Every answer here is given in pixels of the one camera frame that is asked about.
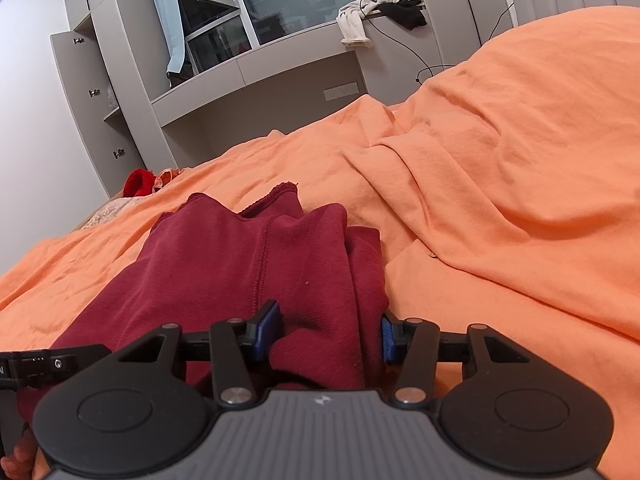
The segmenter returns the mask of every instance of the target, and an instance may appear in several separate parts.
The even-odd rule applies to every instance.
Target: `electrical outlet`
[[[358,83],[348,83],[346,85],[328,88],[327,90],[324,91],[324,98],[327,101],[331,101],[333,99],[345,97],[347,95],[357,94],[359,92],[360,92],[360,89],[358,88]]]

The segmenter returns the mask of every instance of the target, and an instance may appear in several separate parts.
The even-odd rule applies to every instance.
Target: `light blue curtain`
[[[154,0],[171,59],[167,72],[178,73],[184,63],[184,32],[178,0]]]

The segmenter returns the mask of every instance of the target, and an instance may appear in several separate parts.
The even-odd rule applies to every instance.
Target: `metal screw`
[[[396,399],[403,404],[417,404],[427,398],[427,393],[414,386],[406,386],[396,390]]]
[[[242,386],[239,388],[227,388],[226,390],[222,390],[220,394],[220,399],[224,400],[227,404],[244,404],[251,400],[251,398],[251,391]]]

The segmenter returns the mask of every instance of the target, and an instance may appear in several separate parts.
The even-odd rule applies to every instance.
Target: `bed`
[[[484,322],[588,384],[614,413],[600,470],[640,470],[640,9],[537,20],[393,111],[368,96],[185,170],[113,221],[35,246],[0,278],[0,349],[52,344],[192,192],[241,210],[298,184],[379,229],[399,317]],[[441,386],[460,380],[438,369]]]

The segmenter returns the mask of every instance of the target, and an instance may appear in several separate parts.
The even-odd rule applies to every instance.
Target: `red cloth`
[[[280,303],[285,327],[271,367],[334,389],[379,382],[388,305],[379,233],[347,227],[339,204],[304,214],[291,183],[240,214],[201,193],[163,214],[138,259],[53,348],[101,342],[115,350],[166,322],[199,332],[222,319],[250,318],[266,300]],[[187,382],[208,371],[208,363],[189,363]],[[25,420],[43,394],[18,393]]]
[[[132,196],[146,196],[153,193],[156,176],[149,170],[139,168],[133,170],[127,177],[127,181],[122,188],[122,196],[131,198]]]

